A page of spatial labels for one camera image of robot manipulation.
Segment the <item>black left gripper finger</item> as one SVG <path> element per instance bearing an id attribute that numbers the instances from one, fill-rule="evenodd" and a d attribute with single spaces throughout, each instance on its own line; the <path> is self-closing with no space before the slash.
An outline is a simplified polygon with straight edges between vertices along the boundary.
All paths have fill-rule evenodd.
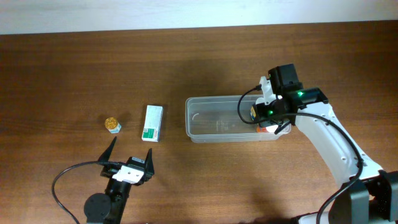
<path id="1" fill-rule="evenodd" d="M 108 146 L 108 148 L 99 156 L 98 162 L 108 162 L 109 158 L 111 156 L 111 153 L 113 151 L 113 147 L 116 144 L 117 137 L 115 136 L 113 140 L 111 141 L 111 144 Z"/>
<path id="2" fill-rule="evenodd" d="M 155 174 L 153 160 L 152 160 L 152 148 L 150 148 L 148 150 L 147 155 L 146 155 L 145 172 L 146 172 L 146 175 L 154 175 Z"/>

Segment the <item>dark bottle white cap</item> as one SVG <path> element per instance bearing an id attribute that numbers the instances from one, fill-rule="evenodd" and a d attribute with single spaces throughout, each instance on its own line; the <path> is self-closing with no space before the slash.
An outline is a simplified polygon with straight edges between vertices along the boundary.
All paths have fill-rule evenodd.
<path id="1" fill-rule="evenodd" d="M 256 111 L 254 109 L 254 106 L 251 106 L 250 114 L 251 114 L 251 119 L 254 121 L 256 118 Z"/>

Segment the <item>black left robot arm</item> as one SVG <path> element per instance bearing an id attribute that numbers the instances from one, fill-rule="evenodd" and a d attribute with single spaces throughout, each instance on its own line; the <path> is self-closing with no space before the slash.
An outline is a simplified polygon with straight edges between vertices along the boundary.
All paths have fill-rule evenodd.
<path id="1" fill-rule="evenodd" d="M 130 157 L 125 163 L 110 162 L 115 143 L 113 139 L 98 159 L 103 166 L 100 176 L 108 178 L 108 184 L 103 193 L 93 194 L 85 202 L 86 222 L 90 224 L 120 223 L 131 188 L 144 184 L 155 174 L 152 149 L 144 160 Z"/>

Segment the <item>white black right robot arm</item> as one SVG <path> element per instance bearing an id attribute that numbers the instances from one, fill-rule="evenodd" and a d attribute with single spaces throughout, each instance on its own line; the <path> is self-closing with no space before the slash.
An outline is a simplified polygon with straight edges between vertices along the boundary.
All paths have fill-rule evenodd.
<path id="1" fill-rule="evenodd" d="M 293 223 L 397 223 L 397 172 L 386 172 L 355 143 L 319 88 L 305 89 L 288 64 L 269 70 L 256 89 L 263 96 L 252 106 L 251 119 L 262 128 L 276 126 L 276 133 L 296 126 L 339 186 L 318 212 Z"/>

